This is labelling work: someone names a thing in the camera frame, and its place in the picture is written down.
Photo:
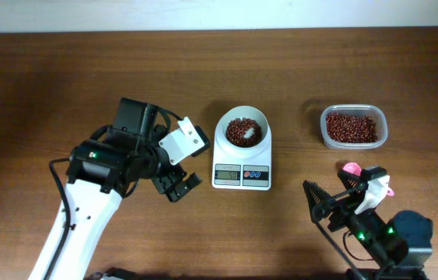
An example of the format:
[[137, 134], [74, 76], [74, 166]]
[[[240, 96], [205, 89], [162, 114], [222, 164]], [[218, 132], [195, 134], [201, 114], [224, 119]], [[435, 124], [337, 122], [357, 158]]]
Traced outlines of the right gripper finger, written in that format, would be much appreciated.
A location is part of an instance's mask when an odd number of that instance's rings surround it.
[[343, 183], [343, 186], [347, 191], [361, 191], [363, 189], [359, 175], [355, 175], [354, 173], [350, 173], [345, 170], [339, 170], [338, 178]]
[[311, 221], [313, 223], [326, 219], [338, 207], [335, 198], [315, 182], [305, 180], [303, 182], [303, 189], [307, 196]]

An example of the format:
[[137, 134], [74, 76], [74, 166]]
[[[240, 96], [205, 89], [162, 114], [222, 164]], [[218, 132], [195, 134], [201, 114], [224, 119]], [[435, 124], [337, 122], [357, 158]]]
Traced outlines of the pink measuring scoop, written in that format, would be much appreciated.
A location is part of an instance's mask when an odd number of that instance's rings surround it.
[[[357, 163], [346, 163], [342, 169], [356, 176], [360, 176], [362, 168]], [[394, 196], [394, 191], [391, 188], [387, 188], [387, 196]]]

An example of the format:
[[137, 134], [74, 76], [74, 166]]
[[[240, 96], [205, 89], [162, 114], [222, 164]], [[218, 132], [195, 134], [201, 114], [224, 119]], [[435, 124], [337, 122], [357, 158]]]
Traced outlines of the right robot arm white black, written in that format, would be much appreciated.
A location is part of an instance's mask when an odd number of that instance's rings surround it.
[[[331, 195], [305, 180], [312, 223], [349, 265], [348, 279], [426, 279], [424, 264], [433, 254], [433, 221], [412, 210], [398, 212], [385, 222], [377, 206], [387, 196], [390, 176], [380, 166], [370, 166], [355, 175], [338, 171], [345, 190]], [[346, 228], [379, 268], [357, 268], [348, 247], [340, 247], [329, 233]]]

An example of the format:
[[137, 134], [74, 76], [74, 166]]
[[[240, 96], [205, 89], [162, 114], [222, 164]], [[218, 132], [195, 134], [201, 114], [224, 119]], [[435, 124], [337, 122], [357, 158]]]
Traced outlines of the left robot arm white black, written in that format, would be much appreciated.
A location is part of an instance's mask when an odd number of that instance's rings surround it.
[[202, 182], [180, 162], [208, 149], [208, 137], [188, 117], [179, 117], [171, 130], [174, 115], [123, 98], [114, 123], [95, 130], [65, 158], [65, 183], [54, 168], [57, 161], [50, 161], [61, 204], [31, 279], [84, 278], [105, 227], [140, 180], [151, 180], [172, 203]]

